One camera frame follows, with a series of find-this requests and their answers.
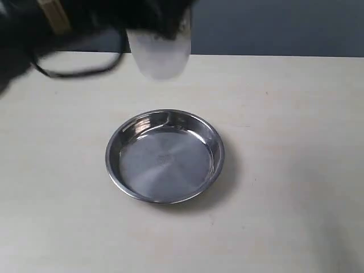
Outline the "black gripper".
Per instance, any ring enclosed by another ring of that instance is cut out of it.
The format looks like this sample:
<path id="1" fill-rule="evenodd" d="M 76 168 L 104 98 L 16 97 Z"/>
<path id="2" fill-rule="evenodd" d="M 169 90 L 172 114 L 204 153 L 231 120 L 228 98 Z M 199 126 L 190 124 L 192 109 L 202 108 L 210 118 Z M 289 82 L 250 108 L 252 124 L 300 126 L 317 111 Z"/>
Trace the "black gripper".
<path id="1" fill-rule="evenodd" d="M 61 1 L 75 33 L 91 34 L 105 28 L 137 30 L 174 39 L 192 0 Z"/>

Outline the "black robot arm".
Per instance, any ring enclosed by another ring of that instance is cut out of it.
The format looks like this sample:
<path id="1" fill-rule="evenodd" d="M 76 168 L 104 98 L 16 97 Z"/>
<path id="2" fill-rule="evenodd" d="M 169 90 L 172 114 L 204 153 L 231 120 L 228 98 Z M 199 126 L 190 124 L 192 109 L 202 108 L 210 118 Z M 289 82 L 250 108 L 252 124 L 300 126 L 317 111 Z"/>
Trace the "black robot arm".
<path id="1" fill-rule="evenodd" d="M 127 31 L 176 40 L 194 1 L 1 1 L 1 93 L 30 68 L 57 80 L 108 73 L 123 59 Z M 39 59 L 113 28 L 119 34 L 117 57 L 106 66 L 73 72 L 42 68 Z"/>

